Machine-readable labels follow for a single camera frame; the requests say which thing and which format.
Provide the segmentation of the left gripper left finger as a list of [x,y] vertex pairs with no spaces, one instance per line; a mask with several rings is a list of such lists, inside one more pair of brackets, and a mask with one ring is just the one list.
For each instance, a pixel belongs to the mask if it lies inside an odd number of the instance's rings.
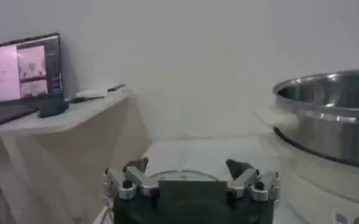
[[148,157],[129,161],[122,170],[105,169],[105,196],[114,199],[132,200],[138,194],[149,198],[158,197],[158,181],[147,177],[145,171]]

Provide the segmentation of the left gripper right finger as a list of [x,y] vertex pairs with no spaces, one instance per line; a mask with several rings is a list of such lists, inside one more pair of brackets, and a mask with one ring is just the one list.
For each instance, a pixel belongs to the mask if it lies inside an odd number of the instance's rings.
[[233,159],[226,160],[226,166],[232,176],[227,183],[236,198],[247,192],[255,201],[280,200],[280,174],[278,172],[261,173],[249,163]]

